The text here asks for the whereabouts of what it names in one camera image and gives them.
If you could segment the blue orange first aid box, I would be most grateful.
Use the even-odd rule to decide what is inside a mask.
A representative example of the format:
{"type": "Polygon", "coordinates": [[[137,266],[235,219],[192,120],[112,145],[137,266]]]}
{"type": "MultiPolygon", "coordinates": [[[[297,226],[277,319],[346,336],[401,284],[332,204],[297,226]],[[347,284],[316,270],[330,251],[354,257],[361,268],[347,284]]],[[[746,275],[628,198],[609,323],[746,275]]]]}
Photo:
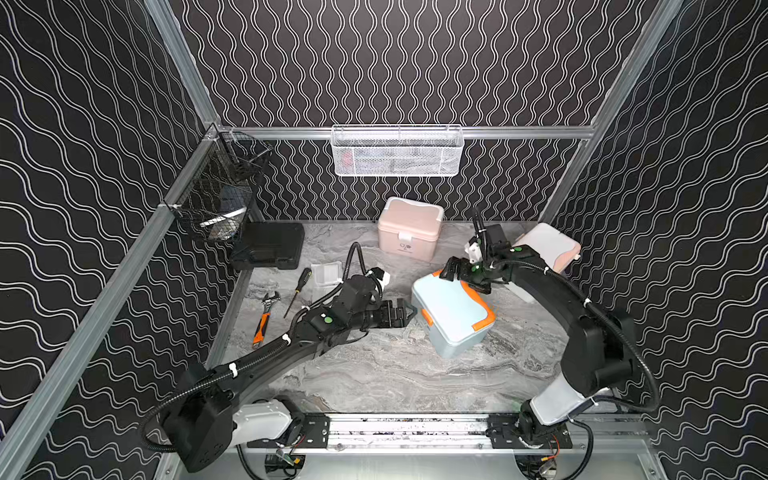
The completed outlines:
{"type": "Polygon", "coordinates": [[[496,314],[467,282],[442,279],[440,271],[414,282],[412,303],[442,358],[457,357],[480,343],[496,322],[496,314]]]}

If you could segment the white gauze packet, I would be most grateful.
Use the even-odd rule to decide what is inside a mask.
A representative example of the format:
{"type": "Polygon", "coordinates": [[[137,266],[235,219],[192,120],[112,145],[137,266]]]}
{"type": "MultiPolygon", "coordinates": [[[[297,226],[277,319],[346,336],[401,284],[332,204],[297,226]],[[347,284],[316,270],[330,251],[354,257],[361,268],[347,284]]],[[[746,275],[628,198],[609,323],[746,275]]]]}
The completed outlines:
{"type": "Polygon", "coordinates": [[[339,261],[312,264],[311,272],[318,287],[335,286],[343,281],[343,265],[339,261]]]}

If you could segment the white pink first aid box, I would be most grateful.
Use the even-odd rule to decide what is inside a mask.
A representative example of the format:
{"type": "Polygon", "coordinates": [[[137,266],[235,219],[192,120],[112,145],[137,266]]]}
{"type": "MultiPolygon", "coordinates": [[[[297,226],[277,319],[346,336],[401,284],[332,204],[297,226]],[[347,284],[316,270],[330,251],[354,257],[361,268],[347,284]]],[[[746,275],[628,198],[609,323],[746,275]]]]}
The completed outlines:
{"type": "Polygon", "coordinates": [[[538,223],[521,235],[513,246],[528,245],[546,262],[548,267],[562,273],[581,255],[581,245],[547,223],[538,223]]]}

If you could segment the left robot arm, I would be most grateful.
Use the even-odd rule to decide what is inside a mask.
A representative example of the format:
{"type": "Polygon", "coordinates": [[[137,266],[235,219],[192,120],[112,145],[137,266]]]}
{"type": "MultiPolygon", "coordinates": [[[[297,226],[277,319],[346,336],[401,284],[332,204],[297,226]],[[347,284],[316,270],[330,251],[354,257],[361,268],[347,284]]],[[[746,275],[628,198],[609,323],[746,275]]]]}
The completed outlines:
{"type": "Polygon", "coordinates": [[[330,292],[294,315],[281,337],[227,364],[189,367],[175,390],[140,421],[140,446],[175,453],[194,473],[232,447],[242,449],[256,440],[296,434],[303,416],[281,402],[269,404],[285,418],[278,430],[248,426],[242,411],[259,390],[286,371],[351,343],[352,332],[407,327],[418,310],[403,298],[385,299],[386,275],[379,267],[363,267],[355,275],[343,272],[330,292]]]}

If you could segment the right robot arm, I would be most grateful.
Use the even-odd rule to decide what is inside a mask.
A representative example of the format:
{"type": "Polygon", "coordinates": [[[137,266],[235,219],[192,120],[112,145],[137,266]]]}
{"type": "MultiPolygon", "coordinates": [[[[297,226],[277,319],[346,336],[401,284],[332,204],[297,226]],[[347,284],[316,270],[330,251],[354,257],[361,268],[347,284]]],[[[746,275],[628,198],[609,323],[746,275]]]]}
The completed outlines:
{"type": "Polygon", "coordinates": [[[472,224],[474,234],[466,257],[450,258],[440,278],[461,282],[472,295],[488,295],[495,285],[514,284],[543,306],[568,335],[560,375],[522,403],[510,432],[524,444],[538,446],[597,403],[655,412],[660,388],[637,347],[634,319],[592,301],[531,246],[514,245],[500,225],[486,224],[478,210],[472,212],[472,224]]]}

